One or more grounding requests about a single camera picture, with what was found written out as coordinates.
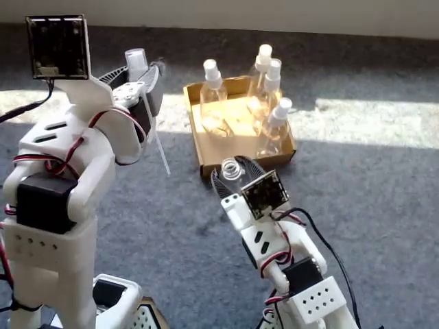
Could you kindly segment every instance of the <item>white wall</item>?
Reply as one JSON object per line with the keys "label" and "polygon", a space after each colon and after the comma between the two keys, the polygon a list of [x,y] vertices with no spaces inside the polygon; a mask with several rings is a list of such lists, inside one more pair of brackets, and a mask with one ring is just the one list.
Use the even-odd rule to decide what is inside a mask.
{"label": "white wall", "polygon": [[0,0],[0,21],[83,13],[89,25],[439,38],[439,0]]}

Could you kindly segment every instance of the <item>circuit board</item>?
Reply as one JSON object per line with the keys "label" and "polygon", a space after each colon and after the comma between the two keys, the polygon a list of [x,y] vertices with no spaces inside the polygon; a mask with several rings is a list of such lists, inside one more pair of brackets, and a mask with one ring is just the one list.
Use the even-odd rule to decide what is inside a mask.
{"label": "circuit board", "polygon": [[34,79],[88,79],[84,16],[28,16],[26,23]]}
{"label": "circuit board", "polygon": [[288,201],[288,194],[275,170],[244,186],[241,192],[256,220]]}

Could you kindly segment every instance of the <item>black cable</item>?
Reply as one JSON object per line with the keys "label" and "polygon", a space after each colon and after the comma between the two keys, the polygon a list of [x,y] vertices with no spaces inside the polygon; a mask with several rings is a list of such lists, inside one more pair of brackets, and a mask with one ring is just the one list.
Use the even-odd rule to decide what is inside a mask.
{"label": "black cable", "polygon": [[7,120],[14,118],[14,117],[17,117],[17,116],[23,114],[24,112],[31,111],[31,110],[43,105],[47,100],[49,100],[49,98],[52,96],[52,92],[54,91],[55,82],[52,79],[46,80],[46,82],[47,82],[47,86],[49,87],[49,94],[45,99],[43,99],[41,101],[35,101],[34,103],[31,103],[31,104],[20,106],[18,108],[15,108],[15,109],[9,111],[9,112],[6,112],[2,116],[0,116],[0,123],[3,123]]}
{"label": "black cable", "polygon": [[0,308],[0,313],[6,312],[7,310],[10,310],[11,306],[6,306],[6,307],[2,307]]}
{"label": "black cable", "polygon": [[281,328],[284,329],[284,328],[283,328],[283,322],[282,322],[281,313],[279,312],[279,309],[278,309],[278,307],[277,307],[277,303],[278,303],[278,302],[274,303],[274,309],[276,310],[277,317],[278,317],[278,319],[279,319],[279,323],[281,324]]}
{"label": "black cable", "polygon": [[288,216],[292,212],[296,212],[296,211],[301,212],[302,214],[304,214],[306,216],[309,223],[311,224],[311,227],[313,228],[314,232],[317,234],[319,239],[323,242],[323,244],[326,246],[326,248],[329,249],[329,251],[332,253],[332,255],[334,255],[334,258],[337,261],[338,265],[340,266],[340,269],[342,270],[344,279],[345,279],[346,284],[348,286],[349,295],[350,295],[351,301],[352,301],[352,309],[354,312],[355,323],[357,324],[358,328],[361,329],[361,323],[360,323],[359,315],[358,315],[357,300],[355,299],[354,290],[352,288],[352,282],[351,282],[351,279],[349,278],[348,272],[347,272],[346,268],[344,267],[342,259],[338,256],[338,254],[335,252],[335,250],[332,248],[332,246],[329,244],[329,242],[322,236],[320,231],[317,229],[316,223],[314,223],[314,220],[312,219],[311,215],[306,210],[304,210],[302,208],[294,207],[294,208],[291,208],[291,209],[283,212],[279,217],[276,218],[276,220],[280,221],[282,218],[285,218],[286,216]]}

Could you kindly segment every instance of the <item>clear plastic bottle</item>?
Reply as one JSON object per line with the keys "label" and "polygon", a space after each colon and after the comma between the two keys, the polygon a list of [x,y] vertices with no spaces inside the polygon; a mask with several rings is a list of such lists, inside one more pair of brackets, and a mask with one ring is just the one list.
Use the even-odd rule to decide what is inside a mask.
{"label": "clear plastic bottle", "polygon": [[218,71],[215,60],[206,60],[203,64],[206,81],[200,91],[200,116],[203,128],[214,135],[227,137],[232,134],[225,118],[224,102],[227,90]]}
{"label": "clear plastic bottle", "polygon": [[259,107],[253,108],[253,128],[256,132],[261,129],[261,124],[271,111],[277,106],[282,97],[281,92],[281,67],[282,62],[278,59],[270,60],[268,71],[263,83],[263,94],[260,98]]}
{"label": "clear plastic bottle", "polygon": [[281,98],[277,107],[263,121],[259,134],[256,158],[275,156],[282,153],[283,141],[289,133],[287,115],[292,105],[291,99]]}
{"label": "clear plastic bottle", "polygon": [[248,74],[248,88],[247,88],[247,108],[253,114],[255,110],[261,107],[261,102],[264,101],[264,81],[265,74],[270,67],[270,60],[272,59],[273,48],[270,45],[261,45],[259,47],[258,56],[254,61],[254,65]]}

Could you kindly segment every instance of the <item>ventilation holes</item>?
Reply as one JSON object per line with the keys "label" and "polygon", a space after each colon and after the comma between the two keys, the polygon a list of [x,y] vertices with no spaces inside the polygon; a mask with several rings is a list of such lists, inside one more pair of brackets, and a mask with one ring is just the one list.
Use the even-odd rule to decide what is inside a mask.
{"label": "ventilation holes", "polygon": [[270,245],[270,243],[267,241],[263,243],[262,248],[261,248],[261,254],[264,255],[267,252],[269,245]]}
{"label": "ventilation holes", "polygon": [[67,123],[59,122],[59,123],[54,123],[52,125],[48,125],[45,129],[46,130],[56,130],[56,129],[64,128],[66,126],[67,126]]}
{"label": "ventilation holes", "polygon": [[254,237],[254,241],[255,241],[255,243],[259,243],[259,241],[261,240],[261,237],[262,237],[262,232],[261,232],[261,231],[258,231],[258,232],[256,233],[256,236]]}
{"label": "ventilation holes", "polygon": [[55,139],[55,138],[56,138],[55,134],[52,134],[52,135],[49,135],[49,136],[44,136],[44,137],[38,137],[38,138],[34,139],[34,143],[47,142],[47,141],[50,141],[50,140]]}

